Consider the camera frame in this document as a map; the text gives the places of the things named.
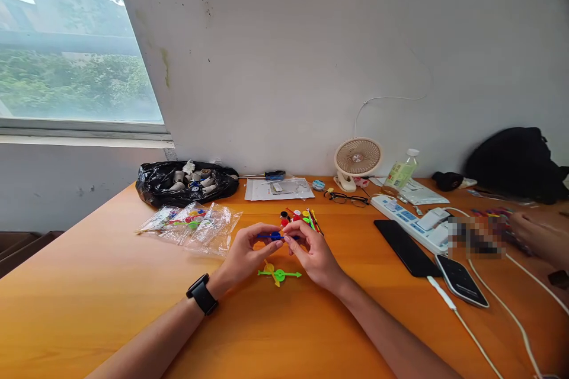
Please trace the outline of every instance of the plastic bottle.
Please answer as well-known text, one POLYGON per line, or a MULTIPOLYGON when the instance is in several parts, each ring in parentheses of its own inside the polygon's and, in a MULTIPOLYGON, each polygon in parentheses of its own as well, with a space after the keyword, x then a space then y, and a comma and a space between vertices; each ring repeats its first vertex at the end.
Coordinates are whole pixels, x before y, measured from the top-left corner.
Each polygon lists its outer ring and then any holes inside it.
POLYGON ((383 193, 397 197, 417 168, 418 163, 416 157, 418 155, 418 150, 409 148, 407 150, 407 160, 404 162, 395 162, 383 184, 383 193))

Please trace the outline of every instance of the fan base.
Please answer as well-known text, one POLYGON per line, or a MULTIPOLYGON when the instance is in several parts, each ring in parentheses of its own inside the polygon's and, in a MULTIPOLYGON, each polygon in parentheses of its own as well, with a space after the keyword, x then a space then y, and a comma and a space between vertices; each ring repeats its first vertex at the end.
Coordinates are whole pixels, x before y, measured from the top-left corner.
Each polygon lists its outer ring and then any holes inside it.
POLYGON ((351 176, 348 176, 347 179, 341 179, 338 176, 335 176, 334 182, 338 184, 344 192, 355 192, 356 190, 356 184, 351 176))

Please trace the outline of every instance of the phone screen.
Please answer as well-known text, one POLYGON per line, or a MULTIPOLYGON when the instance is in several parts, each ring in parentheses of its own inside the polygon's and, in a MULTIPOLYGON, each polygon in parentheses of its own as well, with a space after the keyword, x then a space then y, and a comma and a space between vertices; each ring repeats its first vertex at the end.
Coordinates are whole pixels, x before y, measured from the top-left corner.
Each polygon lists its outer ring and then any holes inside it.
POLYGON ((415 240, 405 232, 401 225, 392 220, 377 220, 373 224, 389 243, 401 262, 414 277, 441 277, 437 266, 421 250, 415 240))

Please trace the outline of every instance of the black phone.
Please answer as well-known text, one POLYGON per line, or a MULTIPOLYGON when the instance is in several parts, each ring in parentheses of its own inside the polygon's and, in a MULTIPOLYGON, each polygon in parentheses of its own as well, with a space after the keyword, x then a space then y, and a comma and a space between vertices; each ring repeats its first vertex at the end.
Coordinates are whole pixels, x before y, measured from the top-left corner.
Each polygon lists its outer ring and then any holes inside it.
POLYGON ((401 225, 392 220, 377 220, 373 224, 381 232, 403 265, 414 277, 442 277, 437 266, 421 250, 415 240, 405 232, 401 225))
POLYGON ((481 308, 490 306, 468 270, 460 262, 442 255, 436 255, 434 258, 443 272, 446 285, 455 296, 481 308))

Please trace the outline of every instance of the bottle label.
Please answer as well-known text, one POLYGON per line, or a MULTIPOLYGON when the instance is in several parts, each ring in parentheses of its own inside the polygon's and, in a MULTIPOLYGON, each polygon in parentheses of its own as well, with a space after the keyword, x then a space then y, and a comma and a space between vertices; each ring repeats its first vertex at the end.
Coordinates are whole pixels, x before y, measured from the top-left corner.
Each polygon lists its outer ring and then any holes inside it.
POLYGON ((414 165, 395 163, 389 173, 389 176, 385 180, 385 185, 401 189, 405 186, 414 171, 414 165))

